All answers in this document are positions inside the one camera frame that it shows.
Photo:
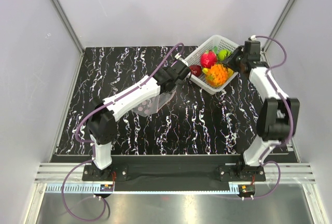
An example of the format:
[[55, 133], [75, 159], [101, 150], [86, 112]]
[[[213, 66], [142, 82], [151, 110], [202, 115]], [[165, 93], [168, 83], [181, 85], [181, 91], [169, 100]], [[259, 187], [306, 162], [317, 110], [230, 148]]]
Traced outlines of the orange toy pineapple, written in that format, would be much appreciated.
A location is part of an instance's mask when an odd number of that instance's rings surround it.
[[220, 87], [224, 85], [233, 74], [234, 71], [232, 69], [222, 64], [215, 64], [209, 69], [208, 73], [205, 74], [205, 79], [210, 86]]

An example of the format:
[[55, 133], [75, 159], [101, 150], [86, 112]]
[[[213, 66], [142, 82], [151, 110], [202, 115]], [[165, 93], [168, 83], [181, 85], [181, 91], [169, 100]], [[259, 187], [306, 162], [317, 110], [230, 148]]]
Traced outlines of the clear pink-dotted zip bag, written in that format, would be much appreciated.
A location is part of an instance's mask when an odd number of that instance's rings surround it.
[[149, 115], [156, 114], [165, 104], [167, 104], [175, 95], [177, 86], [175, 86], [169, 92], [163, 92], [158, 96], [151, 97], [141, 104], [137, 105], [135, 108], [131, 109], [132, 112], [142, 116], [147, 117]]

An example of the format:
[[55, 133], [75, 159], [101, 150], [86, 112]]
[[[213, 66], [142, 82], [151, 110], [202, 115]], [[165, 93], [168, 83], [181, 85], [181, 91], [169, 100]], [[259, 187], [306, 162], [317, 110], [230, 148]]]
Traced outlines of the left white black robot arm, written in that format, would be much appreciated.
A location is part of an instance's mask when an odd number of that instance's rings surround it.
[[153, 76], [144, 76], [139, 82], [120, 93], [93, 100], [93, 111], [87, 121], [93, 141], [94, 175], [107, 180], [112, 175], [111, 146], [117, 138], [117, 122], [129, 111], [142, 117], [157, 113], [175, 95], [178, 85], [189, 78], [188, 63], [180, 60], [171, 66], [159, 68]]

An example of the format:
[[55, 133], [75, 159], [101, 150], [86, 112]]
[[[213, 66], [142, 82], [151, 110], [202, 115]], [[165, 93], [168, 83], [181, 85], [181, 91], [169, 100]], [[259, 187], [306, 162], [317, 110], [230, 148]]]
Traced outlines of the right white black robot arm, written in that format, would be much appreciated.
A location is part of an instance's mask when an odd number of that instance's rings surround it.
[[245, 76], [263, 101], [256, 122], [256, 137], [230, 170], [230, 175], [248, 180], [261, 173], [265, 158], [277, 147], [288, 144], [296, 131], [300, 102], [290, 98], [277, 84], [271, 68], [261, 60], [260, 42], [255, 36], [245, 41], [222, 61], [227, 68]]

